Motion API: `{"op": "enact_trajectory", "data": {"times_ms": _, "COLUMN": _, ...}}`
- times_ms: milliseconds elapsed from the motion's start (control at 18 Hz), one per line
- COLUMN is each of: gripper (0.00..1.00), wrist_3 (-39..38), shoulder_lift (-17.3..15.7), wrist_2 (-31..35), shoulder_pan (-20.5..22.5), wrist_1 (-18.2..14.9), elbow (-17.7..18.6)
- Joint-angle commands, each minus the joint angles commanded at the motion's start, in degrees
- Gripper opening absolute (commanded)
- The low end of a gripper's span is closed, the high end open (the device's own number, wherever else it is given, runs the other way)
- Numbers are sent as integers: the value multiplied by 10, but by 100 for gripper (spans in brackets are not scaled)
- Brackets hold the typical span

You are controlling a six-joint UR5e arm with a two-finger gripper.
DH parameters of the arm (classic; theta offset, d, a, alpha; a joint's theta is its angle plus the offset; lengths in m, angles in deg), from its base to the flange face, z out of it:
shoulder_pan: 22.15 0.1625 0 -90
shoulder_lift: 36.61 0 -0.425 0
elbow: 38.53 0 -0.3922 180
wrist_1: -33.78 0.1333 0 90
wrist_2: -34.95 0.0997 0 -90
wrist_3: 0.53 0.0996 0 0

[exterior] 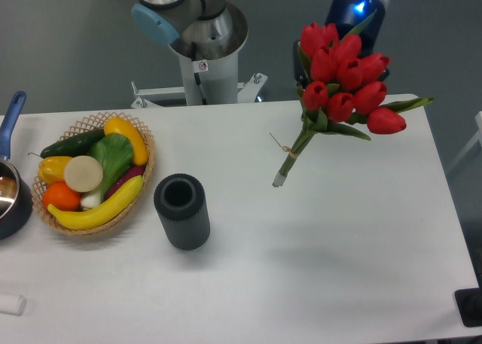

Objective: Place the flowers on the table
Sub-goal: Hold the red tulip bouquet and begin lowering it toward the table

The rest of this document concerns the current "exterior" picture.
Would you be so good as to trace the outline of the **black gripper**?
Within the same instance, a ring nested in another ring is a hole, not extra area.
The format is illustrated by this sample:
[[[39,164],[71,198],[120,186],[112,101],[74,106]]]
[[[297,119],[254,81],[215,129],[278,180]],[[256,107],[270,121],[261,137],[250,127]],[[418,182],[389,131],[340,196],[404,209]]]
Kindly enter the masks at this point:
[[[386,14],[386,5],[383,0],[333,0],[325,20],[325,25],[333,23],[338,35],[343,38],[355,26],[372,17],[372,20],[360,33],[362,50],[373,50],[376,43],[383,19]],[[294,79],[298,86],[306,86],[306,75],[298,55],[300,41],[293,43],[293,69]],[[378,77],[378,81],[384,82],[390,71],[385,68]]]

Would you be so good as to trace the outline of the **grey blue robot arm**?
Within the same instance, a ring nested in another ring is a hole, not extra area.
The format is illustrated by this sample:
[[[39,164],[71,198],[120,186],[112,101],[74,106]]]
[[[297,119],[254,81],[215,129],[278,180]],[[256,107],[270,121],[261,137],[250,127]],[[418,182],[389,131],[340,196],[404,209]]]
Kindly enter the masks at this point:
[[[320,47],[336,47],[348,35],[361,39],[359,59],[384,80],[389,58],[373,52],[389,0],[333,0],[323,25],[305,25],[294,43],[308,58]],[[131,14],[138,27],[178,56],[188,102],[206,94],[233,102],[238,87],[238,53],[248,37],[246,17],[227,0],[139,0]]]

